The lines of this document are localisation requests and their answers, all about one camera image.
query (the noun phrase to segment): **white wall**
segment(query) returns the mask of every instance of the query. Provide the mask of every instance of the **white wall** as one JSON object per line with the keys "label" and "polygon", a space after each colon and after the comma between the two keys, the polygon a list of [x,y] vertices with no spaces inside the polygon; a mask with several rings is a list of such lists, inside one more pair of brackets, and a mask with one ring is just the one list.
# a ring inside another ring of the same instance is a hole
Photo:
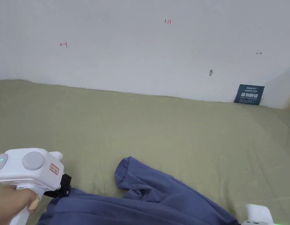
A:
{"label": "white wall", "polygon": [[290,0],[0,1],[0,79],[283,108],[289,70]]}

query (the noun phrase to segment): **white handheld device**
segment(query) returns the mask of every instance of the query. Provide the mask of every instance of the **white handheld device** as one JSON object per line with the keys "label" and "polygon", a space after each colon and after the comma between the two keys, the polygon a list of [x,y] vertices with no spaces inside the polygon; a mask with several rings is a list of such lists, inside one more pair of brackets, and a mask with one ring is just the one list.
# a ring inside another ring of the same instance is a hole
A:
{"label": "white handheld device", "polygon": [[247,204],[248,220],[242,225],[279,225],[273,222],[270,210],[263,205]]}
{"label": "white handheld device", "polygon": [[[29,188],[40,198],[45,191],[60,189],[64,166],[60,163],[62,153],[45,149],[10,149],[0,154],[0,183],[13,185],[16,189]],[[10,225],[25,225],[29,212],[25,207]]]}

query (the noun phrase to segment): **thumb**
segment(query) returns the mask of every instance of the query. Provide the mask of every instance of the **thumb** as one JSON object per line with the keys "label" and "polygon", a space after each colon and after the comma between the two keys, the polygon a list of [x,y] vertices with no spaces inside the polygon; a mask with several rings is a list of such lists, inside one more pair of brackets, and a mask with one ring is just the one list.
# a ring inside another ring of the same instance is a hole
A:
{"label": "thumb", "polygon": [[37,208],[37,205],[40,202],[39,196],[29,188],[17,190],[16,194],[16,198],[18,198],[19,202],[22,203],[22,208],[28,206],[29,213],[33,214],[35,212],[35,209]]}

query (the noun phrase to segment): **bed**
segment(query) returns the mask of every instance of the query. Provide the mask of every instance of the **bed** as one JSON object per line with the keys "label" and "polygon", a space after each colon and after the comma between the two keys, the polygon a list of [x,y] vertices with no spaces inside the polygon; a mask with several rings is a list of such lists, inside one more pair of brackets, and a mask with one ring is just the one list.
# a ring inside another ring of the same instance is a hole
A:
{"label": "bed", "polygon": [[133,156],[240,222],[253,203],[290,224],[290,111],[0,80],[0,153],[29,147],[62,152],[71,185],[89,193],[121,197],[113,173]]}

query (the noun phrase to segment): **finger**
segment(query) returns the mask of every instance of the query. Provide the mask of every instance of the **finger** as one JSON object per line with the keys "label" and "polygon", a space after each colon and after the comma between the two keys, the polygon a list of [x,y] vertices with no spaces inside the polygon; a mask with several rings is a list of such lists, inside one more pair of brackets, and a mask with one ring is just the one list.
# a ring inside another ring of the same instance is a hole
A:
{"label": "finger", "polygon": [[10,207],[17,210],[16,214],[36,200],[34,203],[35,207],[32,208],[35,209],[38,202],[40,201],[39,197],[37,197],[37,194],[28,188],[15,191],[13,193],[13,199],[14,204],[10,205]]}
{"label": "finger", "polygon": [[37,205],[39,204],[39,202],[40,202],[40,198],[37,195],[36,199],[32,203],[30,203],[28,205],[28,210],[34,210],[34,209],[36,209],[37,208]]}
{"label": "finger", "polygon": [[30,215],[33,215],[35,213],[35,209],[28,209],[28,212]]}

